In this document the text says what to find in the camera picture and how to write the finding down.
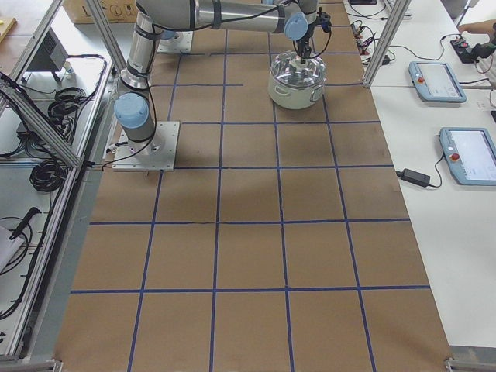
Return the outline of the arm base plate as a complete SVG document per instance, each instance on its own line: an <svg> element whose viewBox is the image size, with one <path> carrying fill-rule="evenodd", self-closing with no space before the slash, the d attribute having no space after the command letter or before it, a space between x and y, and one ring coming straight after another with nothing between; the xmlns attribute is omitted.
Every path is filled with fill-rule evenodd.
<svg viewBox="0 0 496 372"><path fill-rule="evenodd" d="M192 31L164 30L157 52L162 54L189 54L191 52L192 40Z"/></svg>
<svg viewBox="0 0 496 372"><path fill-rule="evenodd" d="M172 171L175 164L180 123L159 121L155 137L148 146L138 153L144 143L128 141L121 130L119 143L115 151L115 162L111 164L114 171Z"/></svg>

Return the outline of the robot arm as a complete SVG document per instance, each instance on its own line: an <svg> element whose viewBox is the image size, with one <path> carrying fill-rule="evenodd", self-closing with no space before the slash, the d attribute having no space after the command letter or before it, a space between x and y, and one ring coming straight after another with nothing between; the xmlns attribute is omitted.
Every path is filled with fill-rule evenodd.
<svg viewBox="0 0 496 372"><path fill-rule="evenodd" d="M150 91L150 75L164 32L234 29L282 33L294 42L302 59L311 56L309 40L315 28L332 33L329 14L316 1L138 1L131 50L119 77L114 113L127 136L133 156L160 148L157 114Z"/></svg>

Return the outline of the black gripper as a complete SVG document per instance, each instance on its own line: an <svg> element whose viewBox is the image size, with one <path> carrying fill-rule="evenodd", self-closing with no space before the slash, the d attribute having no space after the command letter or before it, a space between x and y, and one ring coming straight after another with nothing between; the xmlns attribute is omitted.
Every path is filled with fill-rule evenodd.
<svg viewBox="0 0 496 372"><path fill-rule="evenodd" d="M300 64L305 64L305 59L311 57L312 48L310 46L310 39L313 37L315 29L321 29L324 33L328 35L328 39L325 43L323 49L319 52L319 54L323 54L330 42L332 35L332 23L331 17L327 12L323 12L322 8L319 7L316 11L315 20L308 24L308 29L305 35L296 41L296 53L304 54L304 56L298 55L300 59Z"/></svg>

